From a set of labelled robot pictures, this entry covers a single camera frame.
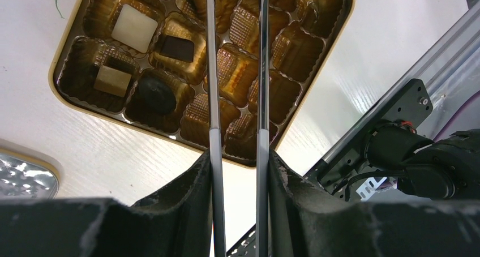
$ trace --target purple cable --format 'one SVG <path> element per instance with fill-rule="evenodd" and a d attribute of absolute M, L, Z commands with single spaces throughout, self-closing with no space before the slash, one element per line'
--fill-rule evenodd
<path fill-rule="evenodd" d="M 473 96 L 471 96 L 469 99 L 467 99 L 467 101 L 465 101 L 465 103 L 462 104 L 462 106 L 460 106 L 460 108 L 455 112 L 455 114 L 453 114 L 453 116 L 450 118 L 450 120 L 445 124 L 445 126 L 443 126 L 443 128 L 438 132 L 438 134 L 436 135 L 436 137 L 434 138 L 434 142 L 437 142 L 438 139 L 440 138 L 441 135 L 443 135 L 443 133 L 450 128 L 450 126 L 452 125 L 452 123 L 459 117 L 459 115 L 468 107 L 470 106 L 475 100 L 477 100 L 478 98 L 480 97 L 480 91 L 478 91 L 477 93 L 475 93 Z"/>

